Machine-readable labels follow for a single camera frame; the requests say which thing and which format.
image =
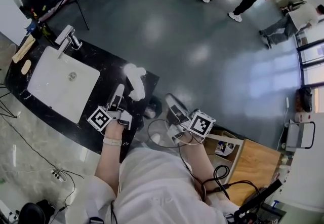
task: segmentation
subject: sink basin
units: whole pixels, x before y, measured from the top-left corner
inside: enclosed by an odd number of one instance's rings
[[[48,107],[78,123],[100,72],[46,47],[27,90]]]

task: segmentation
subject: faucet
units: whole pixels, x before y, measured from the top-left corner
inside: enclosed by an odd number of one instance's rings
[[[58,57],[60,58],[61,54],[65,52],[67,47],[71,44],[71,47],[75,50],[79,50],[82,46],[82,42],[79,41],[76,36],[74,35],[75,29],[67,25],[65,29],[59,34],[59,36],[56,38],[55,43],[60,45]]]

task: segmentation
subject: gray floor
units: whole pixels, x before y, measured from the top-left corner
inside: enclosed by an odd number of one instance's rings
[[[294,40],[266,50],[258,30],[280,18],[258,0],[243,22],[228,18],[241,0],[81,0],[87,31],[72,4],[50,21],[160,76],[155,95],[171,92],[219,125],[276,148],[285,98],[300,86]]]

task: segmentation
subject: black marble countertop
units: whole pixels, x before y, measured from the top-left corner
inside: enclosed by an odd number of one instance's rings
[[[46,124],[74,142],[100,154],[103,136],[87,122],[87,118],[98,106],[106,105],[110,95],[118,84],[124,84],[124,98],[128,106],[127,111],[133,116],[133,121],[131,129],[125,129],[123,131],[123,144],[120,153],[120,161],[122,161],[139,127],[145,108],[152,97],[159,77],[150,72],[146,72],[146,75],[142,77],[145,88],[145,98],[136,102],[132,101],[132,99],[128,97],[130,91],[132,91],[132,87],[126,75],[123,73],[124,66],[129,62],[91,45],[90,43],[85,41],[82,42],[83,45],[80,50],[76,51],[68,47],[65,54],[97,69],[100,71],[100,76],[92,90],[78,124],[73,123],[50,109],[27,91],[28,83],[37,62],[44,49],[50,46],[50,43],[44,37],[33,44],[21,61],[17,64],[14,62],[11,63],[6,75],[5,86],[24,106]],[[23,75],[21,73],[21,68],[27,59],[31,61],[31,68],[26,75]]]

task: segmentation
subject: white shirt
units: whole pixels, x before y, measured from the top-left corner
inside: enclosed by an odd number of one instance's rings
[[[112,200],[118,224],[227,224],[224,214],[238,210],[215,194],[209,197],[210,206],[202,202],[181,159],[149,148],[136,148],[126,157],[120,167],[119,186],[116,198],[107,183],[87,177],[68,207],[66,223],[89,223],[89,204],[95,205],[105,224],[111,223]]]
[[[319,17],[316,8],[308,3],[303,4],[295,11],[289,12],[289,15],[298,30],[307,23],[312,26],[316,25]]]

